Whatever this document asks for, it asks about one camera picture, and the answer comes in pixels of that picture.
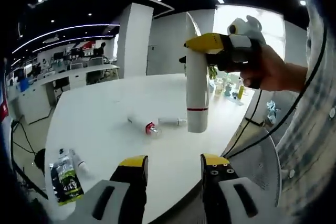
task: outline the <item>blue bin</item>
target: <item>blue bin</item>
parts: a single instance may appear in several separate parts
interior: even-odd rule
[[[28,78],[25,78],[20,81],[20,90],[21,92],[27,90],[29,88]]]

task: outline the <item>office desk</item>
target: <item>office desk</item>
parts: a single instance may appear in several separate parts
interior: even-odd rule
[[[45,156],[45,182],[49,215],[65,219],[75,202],[59,207],[53,193],[49,164],[60,148],[74,148],[86,162],[92,178],[78,173],[84,191],[102,179],[109,180],[127,157],[149,156],[147,203],[143,223],[149,223],[174,206],[201,179],[202,153],[222,154],[241,123],[253,91],[239,106],[211,96],[208,128],[202,134],[186,126],[163,127],[158,138],[146,136],[127,120],[141,114],[157,123],[158,117],[185,117],[186,78],[165,74],[103,82],[62,95],[51,119]]]
[[[62,78],[69,78],[70,90],[73,90],[86,86],[86,74],[88,72],[108,69],[116,71],[118,68],[118,66],[106,64],[53,74],[37,80],[24,92],[19,92],[16,89],[9,92],[8,103],[11,104],[10,107],[12,110],[19,110],[19,114],[24,115],[26,122],[31,124],[48,117],[51,111],[51,106],[56,103],[54,81]]]

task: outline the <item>white pillar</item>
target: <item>white pillar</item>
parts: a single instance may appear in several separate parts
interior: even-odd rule
[[[119,77],[145,76],[153,8],[132,3],[120,16]]]

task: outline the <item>red stripe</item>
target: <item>red stripe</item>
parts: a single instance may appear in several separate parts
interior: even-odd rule
[[[192,109],[192,108],[187,108],[188,111],[205,111],[208,110],[208,108],[201,108],[201,109]]]

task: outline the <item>plaid shirt sleeve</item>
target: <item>plaid shirt sleeve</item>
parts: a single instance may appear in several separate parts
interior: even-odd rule
[[[307,1],[307,59],[309,78],[319,57],[323,37],[323,20]],[[288,214],[303,213],[324,189],[336,161],[336,118],[330,111],[336,108],[336,48],[331,31],[319,70],[302,97],[286,133],[277,146],[282,169],[294,169],[292,179],[282,183],[280,206]]]

